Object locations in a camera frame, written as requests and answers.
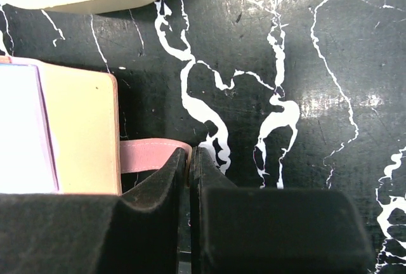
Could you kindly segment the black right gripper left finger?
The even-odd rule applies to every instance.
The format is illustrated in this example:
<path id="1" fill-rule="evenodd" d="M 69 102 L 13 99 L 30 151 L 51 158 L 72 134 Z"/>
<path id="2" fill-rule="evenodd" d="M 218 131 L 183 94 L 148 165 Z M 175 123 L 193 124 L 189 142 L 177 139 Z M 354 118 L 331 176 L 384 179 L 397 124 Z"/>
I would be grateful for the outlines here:
<path id="1" fill-rule="evenodd" d="M 176 273 L 185 162 L 121 196 L 1 195 L 1 272 Z"/>

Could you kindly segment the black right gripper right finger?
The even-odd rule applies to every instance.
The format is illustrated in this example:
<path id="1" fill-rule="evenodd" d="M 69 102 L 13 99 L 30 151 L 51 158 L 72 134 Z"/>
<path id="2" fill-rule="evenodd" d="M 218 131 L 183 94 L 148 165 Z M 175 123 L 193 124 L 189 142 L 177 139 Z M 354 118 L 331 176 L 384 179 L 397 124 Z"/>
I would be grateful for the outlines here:
<path id="1" fill-rule="evenodd" d="M 193 273 L 367 273 L 374 250 L 342 192 L 239 188 L 205 148 L 191 157 Z"/>

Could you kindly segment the pink leather card holder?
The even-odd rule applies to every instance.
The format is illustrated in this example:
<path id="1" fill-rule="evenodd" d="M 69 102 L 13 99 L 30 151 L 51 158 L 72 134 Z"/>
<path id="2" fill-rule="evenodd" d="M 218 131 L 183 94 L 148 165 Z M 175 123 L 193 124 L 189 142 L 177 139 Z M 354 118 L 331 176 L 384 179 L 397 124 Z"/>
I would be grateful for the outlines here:
<path id="1" fill-rule="evenodd" d="M 121 195 L 121 175 L 158 170 L 177 148 L 164 138 L 119 139 L 117 80 L 112 74 L 2 56 L 1 63 L 37 67 L 61 193 Z"/>

